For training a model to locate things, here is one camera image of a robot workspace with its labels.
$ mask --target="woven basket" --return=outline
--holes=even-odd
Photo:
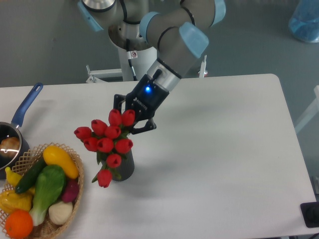
[[[75,202],[73,203],[73,212],[65,224],[61,226],[55,225],[50,221],[49,215],[47,213],[44,222],[37,227],[33,227],[33,231],[28,237],[26,237],[27,239],[53,239],[59,236],[61,233],[63,233],[72,222],[76,214],[76,211],[78,210],[78,207],[80,205],[80,200],[83,193],[84,171],[82,161],[79,155],[73,149],[64,144],[60,145],[57,143],[50,143],[45,145],[39,145],[38,147],[33,148],[33,150],[25,152],[23,156],[21,156],[19,160],[15,163],[15,166],[12,167],[12,171],[20,175],[23,175],[34,163],[36,163],[39,160],[39,158],[42,156],[43,150],[47,148],[49,145],[55,145],[64,149],[66,152],[68,152],[73,161],[76,163],[79,169],[78,185],[80,188],[80,192],[77,198],[75,199]],[[14,187],[10,185],[8,182],[6,182],[4,185],[4,189],[2,191],[12,189],[14,189]],[[8,214],[1,210],[0,226],[3,228],[2,232],[5,233],[5,235],[9,238],[9,235],[6,233],[6,230],[4,229],[7,217]]]

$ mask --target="tulip bouquet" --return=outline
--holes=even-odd
[[[127,136],[134,121],[134,110],[127,110],[121,114],[117,109],[112,109],[109,113],[110,125],[94,119],[91,122],[92,130],[83,126],[74,131],[88,151],[96,152],[97,163],[102,164],[92,183],[98,181],[100,187],[106,188],[113,177],[121,179],[117,169],[122,161],[127,159],[127,153],[133,146],[133,142]]]

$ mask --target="pot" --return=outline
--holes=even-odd
[[[25,112],[42,88],[42,83],[36,83],[33,86],[16,110],[11,123],[0,122],[0,179],[6,178],[4,169],[14,166],[19,157],[30,149],[18,128],[22,126]]]

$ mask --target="orange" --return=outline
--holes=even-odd
[[[32,232],[32,217],[25,210],[16,210],[7,217],[4,228],[11,238],[25,238]]]

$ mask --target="blue pot handle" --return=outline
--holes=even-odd
[[[26,110],[30,107],[34,99],[37,97],[37,95],[40,93],[40,91],[43,88],[42,83],[36,83],[29,94],[25,97],[19,108],[16,110],[11,123],[17,125],[17,126],[22,126],[24,115]]]

